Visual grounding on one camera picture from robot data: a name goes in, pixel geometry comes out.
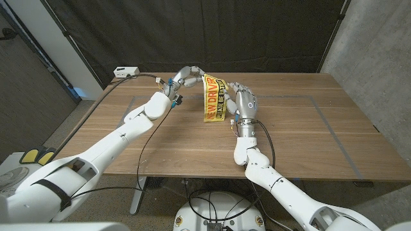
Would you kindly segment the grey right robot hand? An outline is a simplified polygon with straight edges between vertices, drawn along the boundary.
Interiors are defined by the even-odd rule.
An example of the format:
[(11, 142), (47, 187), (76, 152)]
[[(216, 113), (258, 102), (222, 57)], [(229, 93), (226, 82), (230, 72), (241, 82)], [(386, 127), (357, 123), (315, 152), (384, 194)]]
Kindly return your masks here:
[(224, 91), (227, 110), (235, 115), (239, 137), (255, 137), (254, 121), (258, 110), (258, 101), (253, 92), (238, 82), (229, 82), (228, 86), (236, 93), (233, 101), (229, 93)]

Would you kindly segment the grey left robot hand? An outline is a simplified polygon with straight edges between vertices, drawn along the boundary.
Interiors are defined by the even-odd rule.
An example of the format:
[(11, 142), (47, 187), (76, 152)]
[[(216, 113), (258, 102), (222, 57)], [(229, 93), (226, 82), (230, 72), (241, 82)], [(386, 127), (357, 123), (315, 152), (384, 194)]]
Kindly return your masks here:
[(205, 72), (197, 66), (183, 67), (164, 88), (164, 94), (170, 99), (174, 99), (177, 91), (181, 87), (190, 88), (202, 81)]

